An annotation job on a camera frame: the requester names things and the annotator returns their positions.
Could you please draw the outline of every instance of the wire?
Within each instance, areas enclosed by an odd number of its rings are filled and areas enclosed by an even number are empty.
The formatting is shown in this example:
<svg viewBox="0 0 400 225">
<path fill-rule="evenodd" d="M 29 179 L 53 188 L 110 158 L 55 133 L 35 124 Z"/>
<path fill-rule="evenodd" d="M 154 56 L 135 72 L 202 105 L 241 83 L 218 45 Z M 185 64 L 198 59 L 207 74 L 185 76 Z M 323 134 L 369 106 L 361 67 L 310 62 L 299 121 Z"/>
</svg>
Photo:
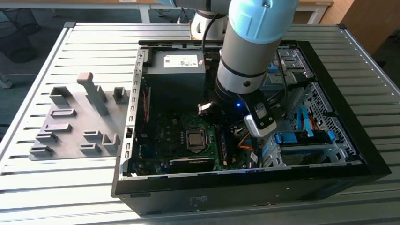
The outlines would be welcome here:
<svg viewBox="0 0 400 225">
<path fill-rule="evenodd" d="M 209 31 L 211 29 L 211 26 L 215 22 L 215 20 L 218 19 L 219 17 L 219 14 L 217 14 L 210 22 L 210 24 L 207 25 L 207 28 L 206 28 L 206 31 L 205 31 L 205 35 L 203 35 L 203 40 L 202 40 L 202 51 L 203 51 L 203 55 L 206 55 L 206 38 L 207 38 L 207 34 L 209 34 Z"/>
<path fill-rule="evenodd" d="M 255 149 L 253 147 L 249 147 L 249 146 L 242 145 L 239 148 L 255 151 Z"/>
<path fill-rule="evenodd" d="M 251 135 L 251 133 L 249 132 L 247 135 L 245 136 L 243 140 L 239 142 L 238 147 L 242 146 L 242 144 L 245 143 L 245 140 L 247 139 L 247 137 Z"/>
<path fill-rule="evenodd" d="M 282 59 L 281 59 L 281 52 L 277 50 L 277 56 L 278 56 L 278 60 L 279 60 L 279 64 L 281 64 L 281 75 L 282 75 L 282 81 L 283 81 L 283 88 L 285 88 L 285 93 L 286 93 L 286 97 L 285 97 L 285 102 L 283 104 L 287 104 L 289 101 L 289 84 L 287 84 L 287 78 L 286 78 L 286 74 L 283 73 L 283 66 L 282 66 Z"/>
<path fill-rule="evenodd" d="M 183 7 L 181 7 L 181 18 L 182 18 L 182 21 L 181 21 L 181 22 L 182 22 L 182 23 L 186 22 L 186 18 L 187 18 L 187 20 L 189 20 L 189 22 L 190 22 L 189 11 L 190 11 L 190 8 L 185 9 Z"/>
<path fill-rule="evenodd" d="M 38 74 L 6 74 L 3 76 L 18 76 L 18 75 L 38 76 Z"/>
</svg>

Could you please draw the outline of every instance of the table leg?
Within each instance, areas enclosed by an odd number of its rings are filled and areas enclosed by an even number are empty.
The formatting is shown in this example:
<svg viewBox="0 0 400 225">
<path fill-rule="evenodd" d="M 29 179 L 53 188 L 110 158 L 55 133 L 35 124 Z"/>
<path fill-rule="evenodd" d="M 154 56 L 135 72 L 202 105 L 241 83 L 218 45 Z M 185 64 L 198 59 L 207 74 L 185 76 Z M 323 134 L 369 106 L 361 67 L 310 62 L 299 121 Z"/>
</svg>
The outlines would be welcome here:
<svg viewBox="0 0 400 225">
<path fill-rule="evenodd" d="M 13 82 L 2 73 L 0 73 L 0 87 L 5 89 L 9 89 L 13 87 Z"/>
<path fill-rule="evenodd" d="M 143 23 L 151 22 L 150 9 L 151 6 L 149 4 L 139 4 L 141 17 Z"/>
<path fill-rule="evenodd" d="M 326 14 L 329 6 L 318 6 L 317 10 L 313 12 L 313 15 L 310 17 L 307 24 L 319 24 L 321 20 Z"/>
</svg>

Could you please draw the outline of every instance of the black cable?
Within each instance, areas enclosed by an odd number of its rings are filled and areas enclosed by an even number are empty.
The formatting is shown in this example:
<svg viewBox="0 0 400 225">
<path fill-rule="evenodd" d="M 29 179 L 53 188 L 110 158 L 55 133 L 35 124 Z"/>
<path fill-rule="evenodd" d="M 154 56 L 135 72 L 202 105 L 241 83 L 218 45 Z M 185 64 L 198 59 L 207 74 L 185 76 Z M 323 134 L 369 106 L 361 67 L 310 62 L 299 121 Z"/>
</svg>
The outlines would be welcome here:
<svg viewBox="0 0 400 225">
<path fill-rule="evenodd" d="M 185 17 L 183 17 L 182 22 L 185 23 L 186 18 L 187 18 L 187 22 L 190 22 L 190 18 L 189 18 L 189 11 L 190 11 L 190 8 L 185 9 L 183 11 L 185 11 Z"/>
<path fill-rule="evenodd" d="M 219 17 L 219 14 L 217 14 L 210 22 L 210 24 L 207 25 L 207 28 L 206 28 L 206 31 L 205 31 L 205 35 L 203 35 L 203 40 L 202 40 L 202 51 L 203 51 L 203 55 L 206 54 L 206 38 L 207 38 L 207 34 L 209 34 L 209 31 L 211 29 L 211 26 L 215 22 L 215 20 L 218 19 Z"/>
<path fill-rule="evenodd" d="M 278 56 L 278 60 L 279 60 L 279 64 L 281 64 L 281 75 L 282 75 L 282 81 L 283 81 L 283 88 L 285 88 L 285 102 L 283 104 L 286 105 L 287 104 L 287 101 L 289 101 L 289 84 L 287 84 L 287 78 L 286 78 L 286 74 L 283 72 L 283 66 L 282 66 L 282 59 L 281 59 L 281 53 L 279 51 L 277 50 L 277 56 Z"/>
</svg>

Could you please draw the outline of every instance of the white table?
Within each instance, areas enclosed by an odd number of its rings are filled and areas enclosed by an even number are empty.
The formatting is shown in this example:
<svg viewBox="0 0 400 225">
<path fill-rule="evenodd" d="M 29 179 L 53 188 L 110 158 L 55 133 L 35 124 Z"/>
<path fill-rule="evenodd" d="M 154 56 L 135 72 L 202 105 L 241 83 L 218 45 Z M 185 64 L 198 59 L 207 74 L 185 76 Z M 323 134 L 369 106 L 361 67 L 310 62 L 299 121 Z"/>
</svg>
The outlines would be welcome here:
<svg viewBox="0 0 400 225">
<path fill-rule="evenodd" d="M 151 9 L 181 9 L 181 7 L 169 6 L 165 4 L 90 4 L 90 3 L 66 3 L 66 2 L 0 2 L 0 8 L 71 8 L 71 9 L 138 9 L 143 23 L 151 22 L 150 10 Z M 321 5 L 299 5 L 298 11 L 313 12 L 309 24 L 319 24 L 325 16 L 329 6 L 325 3 Z"/>
<path fill-rule="evenodd" d="M 115 157 L 30 161 L 33 141 L 53 103 L 53 87 L 83 91 L 75 84 L 78 73 L 91 71 L 105 91 L 121 86 L 131 90 L 141 39 L 190 39 L 190 27 L 173 23 L 78 23 L 75 28 L 63 29 L 0 144 L 0 222 L 399 224 L 400 91 L 347 30 L 334 25 L 295 25 L 286 39 L 309 40 L 321 56 L 394 172 L 379 181 L 321 201 L 141 218 L 111 197 Z"/>
</svg>

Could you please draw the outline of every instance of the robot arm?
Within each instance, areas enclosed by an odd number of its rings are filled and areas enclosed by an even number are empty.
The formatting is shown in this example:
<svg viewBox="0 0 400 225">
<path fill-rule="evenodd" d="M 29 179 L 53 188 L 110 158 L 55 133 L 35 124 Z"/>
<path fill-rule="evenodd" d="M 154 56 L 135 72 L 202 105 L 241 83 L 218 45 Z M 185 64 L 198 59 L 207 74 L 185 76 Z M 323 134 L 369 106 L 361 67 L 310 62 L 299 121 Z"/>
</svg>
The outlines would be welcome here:
<svg viewBox="0 0 400 225">
<path fill-rule="evenodd" d="M 275 128 L 262 86 L 281 40 L 293 24 L 299 0 L 159 0 L 175 6 L 226 12 L 230 23 L 222 50 L 217 87 L 222 101 L 241 101 L 250 111 L 245 117 L 254 137 Z"/>
</svg>

